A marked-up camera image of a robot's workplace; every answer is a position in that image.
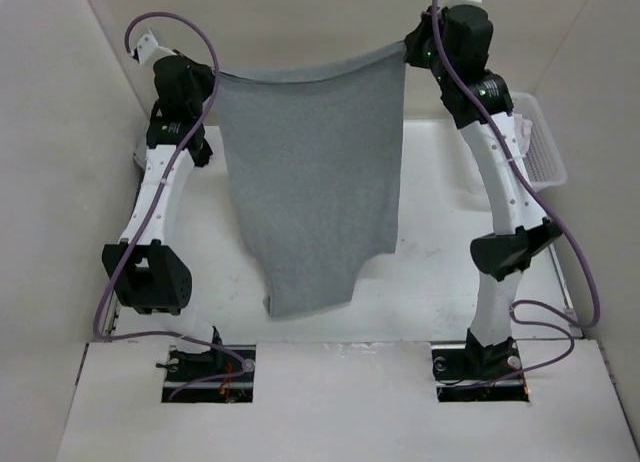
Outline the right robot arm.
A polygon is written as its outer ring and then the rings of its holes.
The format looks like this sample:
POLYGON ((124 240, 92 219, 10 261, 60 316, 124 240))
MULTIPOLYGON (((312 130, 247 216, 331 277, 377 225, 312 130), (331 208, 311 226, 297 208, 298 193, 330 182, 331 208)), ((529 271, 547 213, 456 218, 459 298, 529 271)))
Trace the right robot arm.
POLYGON ((511 306, 534 256, 561 235, 520 177, 526 169, 515 140, 513 102, 505 80, 487 69, 493 24, 472 5, 430 7, 406 36, 405 61, 428 69, 469 147, 492 213, 493 231, 470 244, 479 271, 477 306, 460 349, 436 349, 439 381, 491 380, 518 368, 511 306))

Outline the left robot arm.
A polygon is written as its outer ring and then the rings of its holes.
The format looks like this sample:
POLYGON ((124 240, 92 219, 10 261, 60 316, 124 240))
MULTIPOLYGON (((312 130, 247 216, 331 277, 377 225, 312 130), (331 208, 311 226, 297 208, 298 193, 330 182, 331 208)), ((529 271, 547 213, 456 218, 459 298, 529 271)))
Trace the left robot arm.
POLYGON ((144 175, 133 213, 118 242, 102 250, 107 293, 120 305, 153 320, 182 352, 193 352, 190 368, 206 381, 224 369, 224 355, 209 343, 213 327, 200 323, 190 306, 191 271, 170 247, 181 195, 191 173, 206 166, 212 150, 201 116, 213 95, 212 69, 174 53, 152 65, 157 99, 144 144, 144 175))

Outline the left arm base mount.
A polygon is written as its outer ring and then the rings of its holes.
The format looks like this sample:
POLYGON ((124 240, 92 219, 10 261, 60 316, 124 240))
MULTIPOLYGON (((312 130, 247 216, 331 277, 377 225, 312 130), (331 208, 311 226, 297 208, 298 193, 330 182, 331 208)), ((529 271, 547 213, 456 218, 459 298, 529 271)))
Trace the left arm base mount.
POLYGON ((253 401, 253 369, 241 373, 234 357, 214 351, 186 353, 172 348, 165 363, 161 401, 163 403, 234 404, 253 401))

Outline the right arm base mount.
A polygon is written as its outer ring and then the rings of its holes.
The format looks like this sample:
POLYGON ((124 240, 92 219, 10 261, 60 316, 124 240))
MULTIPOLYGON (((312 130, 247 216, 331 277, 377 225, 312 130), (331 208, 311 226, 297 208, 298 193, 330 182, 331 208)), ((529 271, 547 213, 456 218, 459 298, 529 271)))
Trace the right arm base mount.
POLYGON ((517 344, 508 342, 506 350, 483 365, 475 366, 464 343, 431 346, 432 373, 439 402, 528 402, 529 392, 523 375, 505 376, 522 368, 517 344))

